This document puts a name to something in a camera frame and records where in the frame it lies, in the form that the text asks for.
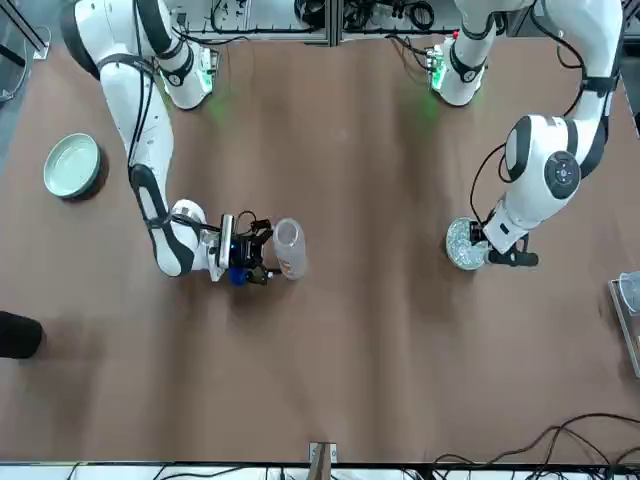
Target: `metal stand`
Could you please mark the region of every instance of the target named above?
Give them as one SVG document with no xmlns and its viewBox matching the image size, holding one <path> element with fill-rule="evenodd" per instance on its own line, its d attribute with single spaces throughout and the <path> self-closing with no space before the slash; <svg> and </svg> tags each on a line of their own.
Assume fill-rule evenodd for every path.
<svg viewBox="0 0 640 480">
<path fill-rule="evenodd" d="M 331 464 L 338 461 L 335 443 L 309 444 L 309 475 L 307 480 L 331 480 Z"/>
<path fill-rule="evenodd" d="M 620 326 L 622 327 L 624 340 L 629 350 L 629 356 L 631 357 L 633 371 L 636 377 L 640 378 L 640 316 L 634 317 L 631 315 L 631 312 L 629 312 L 627 305 L 620 295 L 620 281 L 609 280 L 608 283 L 611 299 L 613 300 L 613 305 L 616 309 Z"/>
<path fill-rule="evenodd" d="M 20 33 L 22 33 L 24 38 L 33 46 L 33 48 L 36 49 L 36 55 L 34 55 L 34 58 L 46 58 L 51 39 L 49 39 L 49 42 L 45 42 L 31 24 L 22 16 L 11 0 L 0 0 L 0 11 L 4 12 L 4 14 L 9 17 L 11 23 L 20 30 Z"/>
</svg>

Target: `black object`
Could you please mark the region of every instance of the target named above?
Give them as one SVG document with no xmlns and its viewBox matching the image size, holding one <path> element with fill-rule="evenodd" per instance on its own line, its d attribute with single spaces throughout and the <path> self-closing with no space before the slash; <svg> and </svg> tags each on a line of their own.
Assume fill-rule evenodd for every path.
<svg viewBox="0 0 640 480">
<path fill-rule="evenodd" d="M 4 14 L 9 18 L 9 20 L 11 20 L 11 23 L 13 23 L 13 25 L 20 30 L 20 33 L 22 33 L 22 36 L 24 38 L 26 38 L 29 43 L 31 45 L 33 45 L 33 48 L 35 48 L 36 50 L 40 50 L 40 48 L 44 48 L 47 45 L 44 43 L 44 41 L 42 40 L 42 38 L 40 38 L 40 35 L 37 34 L 37 32 L 34 30 L 34 28 L 31 26 L 31 24 L 29 22 L 27 22 L 27 20 L 22 16 L 22 14 L 20 13 L 20 10 L 18 10 L 16 8 L 16 6 L 11 3 L 11 0 L 7 0 L 7 4 L 11 7 L 11 9 L 16 13 L 16 15 L 18 15 L 18 17 L 20 17 L 20 20 L 22 20 L 22 23 L 24 23 L 24 25 L 26 25 L 27 29 L 29 29 L 29 31 L 33 34 L 33 36 L 40 42 L 40 44 L 42 45 L 42 47 L 39 47 L 38 45 L 35 44 L 35 42 L 33 41 L 33 39 L 29 36 L 29 34 L 27 34 L 27 32 L 25 32 L 22 27 L 20 26 L 19 23 L 17 23 L 16 21 L 14 21 L 13 17 L 11 16 L 11 14 L 7 11 L 7 9 L 3 6 L 0 5 L 0 10 L 2 10 L 4 12 Z"/>
<path fill-rule="evenodd" d="M 78 23 L 76 22 L 75 2 L 70 2 L 62 7 L 60 13 L 60 30 L 62 31 L 62 38 L 69 50 L 69 54 L 73 59 L 78 62 L 86 72 L 90 73 L 93 78 L 100 80 L 100 72 L 96 67 L 95 62 L 87 52 L 87 49 L 82 43 L 82 37 L 78 31 Z"/>
<path fill-rule="evenodd" d="M 484 232 L 482 231 L 483 225 L 471 221 L 469 224 L 469 239 L 471 240 L 471 245 L 475 245 L 476 243 L 483 242 L 487 240 Z M 502 231 L 506 234 L 509 233 L 507 227 L 505 225 L 500 225 Z M 487 260 L 489 263 L 493 263 L 496 265 L 508 265 L 510 267 L 535 267 L 538 265 L 539 259 L 538 255 L 533 252 L 528 252 L 527 249 L 529 247 L 529 234 L 526 234 L 521 238 L 522 240 L 522 250 L 518 250 L 518 242 L 516 242 L 509 250 L 507 250 L 504 254 L 498 252 L 491 243 L 489 243 L 490 250 L 487 254 Z"/>
<path fill-rule="evenodd" d="M 5 47 L 4 45 L 0 44 L 0 55 L 2 55 L 3 57 L 5 57 L 6 59 L 12 61 L 13 63 L 15 63 L 16 65 L 18 65 L 19 67 L 25 67 L 27 62 L 25 62 L 24 58 L 22 58 L 20 55 L 18 55 L 16 52 L 14 52 L 13 50 L 11 50 L 10 48 Z"/>
<path fill-rule="evenodd" d="M 433 23 L 435 22 L 436 14 L 433 11 L 433 7 L 422 0 L 411 4 L 408 12 L 409 20 L 413 23 L 413 26 L 423 32 L 428 32 L 433 27 Z"/>
<path fill-rule="evenodd" d="M 279 268 L 264 266 L 264 244 L 272 236 L 273 228 L 271 228 L 269 220 L 254 220 L 251 222 L 248 232 L 234 233 L 231 236 L 229 268 L 246 269 L 247 282 L 266 285 L 269 281 L 269 274 L 282 273 Z"/>
<path fill-rule="evenodd" d="M 449 49 L 449 59 L 451 60 L 451 67 L 460 76 L 460 81 L 462 83 L 473 82 L 484 68 L 485 63 L 487 63 L 487 59 L 485 58 L 480 65 L 476 65 L 473 67 L 469 66 L 462 60 L 460 60 L 460 58 L 458 58 L 458 54 L 456 53 L 456 49 L 454 47 L 451 47 Z"/>
<path fill-rule="evenodd" d="M 576 158 L 569 152 L 553 153 L 544 165 L 544 181 L 553 198 L 569 198 L 580 183 L 580 165 Z"/>
<path fill-rule="evenodd" d="M 32 357 L 40 346 L 43 330 L 39 322 L 0 311 L 0 357 Z"/>
<path fill-rule="evenodd" d="M 151 237 L 151 243 L 153 245 L 153 256 L 158 260 L 158 249 L 155 242 L 155 237 L 153 236 L 154 229 L 161 229 L 164 233 L 164 236 L 167 241 L 167 246 L 171 249 L 173 254 L 178 259 L 180 263 L 180 275 L 186 275 L 191 271 L 193 266 L 193 252 L 185 247 L 175 236 L 173 232 L 173 228 L 171 228 L 171 224 L 169 221 L 171 220 L 171 215 L 165 209 L 164 202 L 162 201 L 162 195 L 160 193 L 160 188 L 158 187 L 158 183 L 156 182 L 156 177 L 153 174 L 153 171 L 146 165 L 137 164 L 133 167 L 129 168 L 129 184 L 133 189 L 133 193 L 136 195 L 136 200 L 138 201 L 138 206 L 140 207 L 140 212 L 142 213 L 142 218 L 144 219 L 145 224 L 147 225 L 147 230 L 149 231 L 149 236 Z M 145 189 L 148 192 L 149 197 L 151 198 L 151 202 L 156 210 L 158 216 L 156 218 L 147 218 L 145 214 L 144 207 L 142 206 L 142 197 L 141 191 Z M 200 236 L 200 230 L 195 225 L 189 225 L 193 228 L 193 231 L 196 237 Z"/>
<path fill-rule="evenodd" d="M 296 18 L 310 27 L 324 28 L 324 0 L 294 0 L 293 11 Z"/>
</svg>

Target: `metal frame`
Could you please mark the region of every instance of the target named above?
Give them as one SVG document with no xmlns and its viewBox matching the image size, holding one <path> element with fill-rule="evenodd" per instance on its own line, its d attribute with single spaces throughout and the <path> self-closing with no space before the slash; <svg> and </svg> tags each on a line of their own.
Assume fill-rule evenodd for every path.
<svg viewBox="0 0 640 480">
<path fill-rule="evenodd" d="M 364 38 L 384 38 L 387 35 L 401 35 L 401 36 L 409 36 L 409 37 L 425 37 L 429 35 L 448 35 L 451 34 L 454 30 L 460 29 L 461 26 L 461 18 L 459 17 L 458 9 L 454 4 L 454 0 L 428 0 L 428 3 L 435 10 L 435 25 L 433 28 L 428 31 L 421 31 L 417 28 L 413 27 L 413 25 L 407 25 L 409 23 L 408 20 L 395 20 L 389 19 L 389 23 L 393 24 L 393 26 L 365 26 L 364 29 L 359 31 L 344 31 L 344 1 L 345 0 L 337 0 L 337 15 L 336 15 L 336 27 L 338 29 L 338 44 L 356 39 L 364 39 Z M 452 21 L 451 15 L 455 15 L 455 20 Z"/>
<path fill-rule="evenodd" d="M 0 11 L 9 18 L 24 38 L 35 48 L 36 54 L 46 57 L 49 45 L 38 35 L 14 3 L 11 0 L 0 0 Z"/>
<path fill-rule="evenodd" d="M 624 21 L 625 24 L 631 20 L 631 17 L 640 11 L 640 0 L 621 0 L 624 5 Z"/>
<path fill-rule="evenodd" d="M 332 44 L 332 39 L 336 37 L 334 17 L 337 0 L 325 0 L 325 28 L 323 30 L 306 32 L 303 31 L 305 25 L 300 24 L 292 18 L 285 19 L 281 24 L 274 22 L 273 18 L 261 23 L 262 14 L 265 10 L 268 10 L 265 9 L 265 3 L 269 3 L 270 1 L 277 1 L 280 11 L 284 8 L 283 4 L 286 4 L 286 8 L 290 8 L 290 15 L 293 16 L 294 0 L 246 0 L 243 7 L 243 18 L 241 19 L 225 17 L 220 11 L 216 13 L 216 26 L 218 30 L 222 31 L 222 33 L 220 33 L 219 31 L 212 30 L 206 23 L 203 25 L 201 21 L 202 15 L 206 16 L 208 12 L 201 12 L 198 7 L 198 2 L 191 4 L 186 3 L 185 5 L 174 7 L 171 9 L 171 12 L 174 18 L 180 13 L 186 13 L 186 26 L 190 29 L 188 33 L 194 37 L 205 40 L 227 40 L 237 36 L 246 36 L 250 40 L 255 41 L 278 40 L 297 41 L 313 45 Z"/>
<path fill-rule="evenodd" d="M 2 462 L 1 466 L 48 466 L 52 462 Z M 245 468 L 310 468 L 309 462 L 180 462 L 180 461 L 167 461 L 167 462 L 136 462 L 136 461 L 124 461 L 124 462 L 100 462 L 100 461 L 88 461 L 82 462 L 82 466 L 148 466 L 148 467 L 162 467 L 169 465 L 171 467 L 245 467 Z M 366 470 L 415 470 L 418 472 L 424 480 L 437 480 L 439 477 L 434 474 L 435 471 L 468 471 L 472 469 L 474 472 L 486 472 L 486 471 L 500 471 L 500 472 L 531 472 L 541 467 L 540 464 L 535 463 L 495 463 L 488 467 L 482 467 L 472 464 L 460 464 L 460 463 L 438 463 L 433 464 L 426 463 L 338 463 L 330 465 L 332 469 L 366 469 Z M 547 464 L 541 469 L 542 472 L 557 472 L 562 473 L 584 473 L 584 474 L 602 474 L 604 471 L 613 473 L 614 475 L 625 475 L 629 473 L 629 470 L 625 466 L 610 466 L 605 464 Z"/>
</svg>

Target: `black cable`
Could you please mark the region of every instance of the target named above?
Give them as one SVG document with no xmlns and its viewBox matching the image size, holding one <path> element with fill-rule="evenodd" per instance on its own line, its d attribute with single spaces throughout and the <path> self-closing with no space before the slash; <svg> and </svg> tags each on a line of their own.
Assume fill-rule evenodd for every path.
<svg viewBox="0 0 640 480">
<path fill-rule="evenodd" d="M 234 467 L 234 468 L 229 468 L 228 470 L 223 470 L 222 472 L 206 473 L 206 474 L 205 473 L 175 473 L 173 475 L 168 475 L 162 478 L 161 480 L 169 480 L 171 478 L 178 478 L 178 477 L 214 478 L 220 475 L 224 475 L 225 473 L 237 472 L 238 470 L 242 470 L 244 468 L 246 467 Z"/>
<path fill-rule="evenodd" d="M 247 37 L 246 35 L 238 35 L 237 37 L 233 37 L 233 38 L 228 38 L 226 40 L 205 40 L 202 38 L 198 38 L 198 37 L 194 37 L 191 35 L 188 35 L 184 32 L 181 32 L 180 30 L 176 29 L 175 27 L 173 27 L 173 32 L 178 35 L 179 37 L 185 39 L 185 40 L 189 40 L 191 42 L 197 43 L 198 45 L 202 45 L 204 47 L 215 47 L 217 45 L 227 45 L 228 43 L 231 42 L 235 42 L 238 40 L 246 40 L 246 41 L 250 41 L 251 39 L 249 37 Z"/>
<path fill-rule="evenodd" d="M 569 42 L 558 37 L 554 33 L 547 30 L 545 27 L 540 25 L 540 22 L 536 20 L 536 16 L 534 14 L 533 8 L 529 10 L 529 17 L 531 18 L 531 22 L 536 26 L 538 30 L 544 33 L 547 37 L 555 40 L 557 43 L 559 43 L 560 45 L 562 45 L 563 47 L 565 47 L 567 50 L 569 50 L 571 53 L 575 55 L 576 59 L 578 60 L 579 67 L 582 70 L 582 76 L 585 76 L 586 66 L 580 53 L 578 53 L 578 51 L 575 48 L 573 48 L 573 46 Z M 569 108 L 562 114 L 563 117 L 566 117 L 567 115 L 569 115 L 569 113 L 571 113 L 571 111 L 575 108 L 575 106 L 578 104 L 578 101 L 580 100 L 580 96 L 582 95 L 582 92 L 584 92 L 584 85 L 582 82 L 580 82 L 580 88 L 578 89 L 578 93 L 575 99 L 573 100 L 573 102 L 571 103 L 571 105 L 569 106 Z"/>
<path fill-rule="evenodd" d="M 71 469 L 71 471 L 69 472 L 69 475 L 67 476 L 67 480 L 71 480 L 71 477 L 73 477 L 74 472 L 76 471 L 76 468 L 78 468 L 80 466 L 82 462 L 76 462 L 73 465 L 73 468 Z"/>
<path fill-rule="evenodd" d="M 473 179 L 473 183 L 471 184 L 471 192 L 469 193 L 469 204 L 471 205 L 471 210 L 473 211 L 473 215 L 476 217 L 476 220 L 480 225 L 483 225 L 484 222 L 480 220 L 480 215 L 478 215 L 478 212 L 476 211 L 476 207 L 473 204 L 473 193 L 476 190 L 476 183 L 478 183 L 478 177 L 480 177 L 480 172 L 482 172 L 482 169 L 485 167 L 489 159 L 491 159 L 491 157 L 493 157 L 496 154 L 496 152 L 498 152 L 501 148 L 504 148 L 505 146 L 506 146 L 506 143 L 501 143 L 496 148 L 491 150 L 491 153 L 487 155 L 486 158 L 480 164 L 480 167 L 476 172 L 476 176 Z"/>
<path fill-rule="evenodd" d="M 395 40 L 396 42 L 400 43 L 404 48 L 409 50 L 411 53 L 414 53 L 416 55 L 422 55 L 424 57 L 427 56 L 427 52 L 426 51 L 420 50 L 419 48 L 415 48 L 411 44 L 411 40 L 409 40 L 409 37 L 405 37 L 406 40 L 403 40 L 397 34 L 391 34 L 391 35 L 387 35 L 386 38 L 389 38 L 391 40 Z"/>
<path fill-rule="evenodd" d="M 133 24 L 135 26 L 136 33 L 136 46 L 138 48 L 138 56 L 142 56 L 142 45 L 140 42 L 140 26 L 138 25 L 138 1 L 131 0 L 132 10 L 133 10 Z M 142 119 L 142 111 L 144 109 L 143 105 L 144 98 L 144 74 L 142 70 L 140 70 L 140 101 L 138 103 L 138 116 L 136 117 L 136 124 L 133 130 L 133 137 L 131 139 L 131 145 L 129 145 L 129 154 L 127 155 L 127 165 L 131 164 L 131 159 L 133 158 L 133 151 L 135 150 L 135 146 L 138 138 L 138 130 L 140 129 L 140 120 Z"/>
<path fill-rule="evenodd" d="M 160 478 L 160 475 L 162 475 L 162 472 L 164 472 L 168 466 L 169 464 L 165 463 L 162 467 L 160 467 L 160 470 L 158 470 L 158 473 L 156 473 L 156 476 L 153 477 L 153 480 L 158 480 L 158 478 Z"/>
<path fill-rule="evenodd" d="M 560 45 L 556 46 L 556 57 L 558 57 L 558 61 L 560 62 L 560 65 L 562 65 L 564 68 L 568 68 L 569 70 L 575 70 L 576 68 L 582 68 L 582 66 L 579 63 L 571 65 L 571 64 L 566 63 L 562 59 L 562 55 L 560 54 Z"/>
<path fill-rule="evenodd" d="M 457 28 L 438 28 L 423 32 L 417 28 L 350 28 L 345 33 L 360 33 L 363 35 L 451 35 Z"/>
<path fill-rule="evenodd" d="M 507 31 L 509 26 L 509 21 L 507 19 L 507 14 L 505 12 L 498 12 L 495 16 L 496 18 L 496 37 L 499 35 L 503 35 L 504 32 Z"/>
<path fill-rule="evenodd" d="M 574 435 L 576 438 L 580 438 L 581 440 L 585 441 L 585 443 L 587 445 L 593 446 L 593 444 L 591 442 L 586 441 L 586 439 L 584 439 L 584 437 L 576 434 L 575 432 L 573 432 L 571 429 L 567 428 L 569 425 L 571 425 L 572 423 L 581 421 L 581 420 L 585 420 L 587 418 L 608 418 L 608 419 L 613 419 L 613 420 L 619 420 L 621 422 L 625 422 L 625 423 L 632 423 L 634 425 L 640 425 L 640 420 L 632 418 L 632 417 L 627 417 L 624 415 L 617 415 L 617 414 L 613 414 L 613 413 L 587 413 L 584 415 L 578 415 L 576 417 L 570 418 L 569 420 L 565 421 L 563 424 L 561 425 L 553 425 L 550 427 L 547 427 L 540 435 L 538 435 L 536 437 L 536 439 L 531 442 L 529 445 L 523 447 L 523 448 L 518 448 L 515 450 L 509 450 L 506 452 L 503 452 L 499 455 L 497 455 L 496 457 L 494 457 L 493 459 L 489 460 L 488 462 L 485 463 L 476 463 L 472 460 L 469 460 L 467 458 L 464 458 L 460 455 L 454 455 L 454 454 L 443 454 L 440 455 L 439 457 L 437 457 L 433 464 L 437 465 L 438 462 L 441 462 L 442 460 L 446 459 L 446 458 L 452 458 L 452 459 L 456 459 L 456 460 L 461 460 L 463 463 L 462 464 L 454 464 L 453 466 L 459 467 L 459 466 L 464 466 L 464 467 L 468 467 L 468 468 L 486 468 L 490 465 L 493 465 L 497 462 L 499 462 L 500 460 L 502 460 L 505 457 L 509 457 L 512 455 L 519 455 L 525 452 L 528 452 L 529 450 L 534 449 L 543 439 L 544 437 L 546 437 L 549 433 L 551 432 L 555 432 L 552 439 L 551 439 L 551 443 L 550 443 L 550 448 L 549 451 L 547 452 L 547 455 L 543 461 L 543 463 L 541 464 L 540 468 L 537 469 L 536 472 L 534 472 L 536 475 L 541 475 L 543 473 L 543 470 L 546 469 L 546 467 L 549 464 L 549 461 L 551 459 L 551 456 L 553 455 L 553 450 L 555 448 L 556 442 L 558 440 L 558 437 L 560 435 L 560 433 L 565 432 L 565 433 L 571 433 L 572 435 Z M 606 458 L 606 456 L 597 448 L 595 448 L 595 446 L 593 446 L 593 448 L 600 454 L 602 455 L 604 458 Z M 630 450 L 627 450 L 627 452 L 625 452 L 622 456 L 622 458 L 624 459 L 625 456 L 628 456 L 632 453 L 635 453 L 636 451 L 640 451 L 640 447 L 634 447 Z"/>
<path fill-rule="evenodd" d="M 426 12 L 426 15 L 428 16 L 427 17 L 428 20 L 424 22 L 422 21 L 422 19 L 418 18 L 416 10 L 421 10 Z M 431 30 L 431 27 L 433 27 L 433 24 L 436 21 L 436 14 L 433 11 L 433 7 L 431 6 L 431 4 L 423 0 L 411 4 L 409 6 L 409 11 L 407 12 L 407 16 L 409 17 L 409 20 L 411 21 L 414 27 L 424 32 L 428 32 L 429 30 Z"/>
<path fill-rule="evenodd" d="M 498 163 L 498 176 L 500 177 L 500 180 L 502 180 L 503 183 L 513 183 L 515 180 L 511 180 L 510 178 L 507 178 L 502 173 L 502 165 L 504 165 L 506 156 L 507 156 L 506 153 L 503 153 L 502 157 L 500 157 L 500 162 Z"/>
<path fill-rule="evenodd" d="M 236 216 L 236 221 L 233 225 L 233 233 L 235 235 L 236 231 L 238 230 L 238 224 L 240 223 L 240 219 L 244 216 L 244 215 L 251 215 L 253 217 L 253 221 L 257 222 L 258 221 L 258 217 L 256 217 L 256 214 L 253 213 L 253 211 L 251 210 L 243 210 L 242 212 L 240 212 L 237 216 Z M 249 227 L 249 230 L 247 230 L 246 232 L 241 233 L 240 235 L 246 235 L 247 233 L 251 232 L 251 227 Z"/>
<path fill-rule="evenodd" d="M 140 122 L 140 129 L 138 130 L 138 138 L 136 143 L 140 142 L 142 136 L 142 129 L 147 121 L 147 114 L 149 113 L 149 107 L 151 106 L 151 95 L 153 94 L 153 75 L 149 75 L 149 94 L 147 95 L 147 105 L 144 109 L 144 115 L 142 115 L 142 121 Z"/>
<path fill-rule="evenodd" d="M 632 455 L 634 453 L 639 453 L 640 452 L 640 446 L 638 447 L 633 447 L 630 448 L 629 450 L 627 450 L 626 452 L 624 452 L 623 454 L 621 454 L 618 458 L 616 458 L 613 461 L 613 465 L 617 466 L 620 464 L 620 462 L 622 462 L 622 460 L 624 460 L 625 458 L 627 458 L 629 455 Z"/>
<path fill-rule="evenodd" d="M 211 23 L 211 28 L 214 30 L 218 30 L 218 27 L 216 26 L 216 12 L 218 11 L 218 7 L 221 3 L 222 0 L 218 0 L 216 2 L 216 6 L 211 9 L 211 18 L 209 19 L 209 22 Z"/>
<path fill-rule="evenodd" d="M 196 222 L 194 220 L 191 220 L 188 217 L 184 217 L 180 215 L 175 215 L 175 214 L 171 215 L 169 217 L 169 220 L 179 225 L 185 225 L 187 227 L 197 227 L 197 228 L 201 228 L 202 230 L 208 230 L 210 232 L 220 232 L 220 228 L 218 227 L 214 227 L 213 225 L 209 225 L 207 223 Z"/>
<path fill-rule="evenodd" d="M 408 470 L 401 468 L 400 471 L 403 473 L 403 478 L 404 475 L 407 475 L 411 480 L 418 480 L 416 477 L 414 477 L 411 473 L 409 473 Z"/>
</svg>

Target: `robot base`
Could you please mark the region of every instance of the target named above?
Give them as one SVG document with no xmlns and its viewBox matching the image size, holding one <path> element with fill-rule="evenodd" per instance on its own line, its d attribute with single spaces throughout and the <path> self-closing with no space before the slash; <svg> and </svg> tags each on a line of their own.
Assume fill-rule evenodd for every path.
<svg viewBox="0 0 640 480">
<path fill-rule="evenodd" d="M 453 68 L 447 64 L 449 50 L 453 39 L 447 38 L 445 43 L 427 49 L 427 79 L 431 89 L 452 107 L 464 107 L 473 99 L 482 85 L 483 68 L 474 81 L 464 83 Z"/>
<path fill-rule="evenodd" d="M 471 219 L 461 217 L 455 219 L 445 239 L 445 247 L 449 260 L 461 270 L 473 271 L 485 264 L 485 255 L 489 250 L 487 242 L 471 244 L 469 229 Z"/>
</svg>

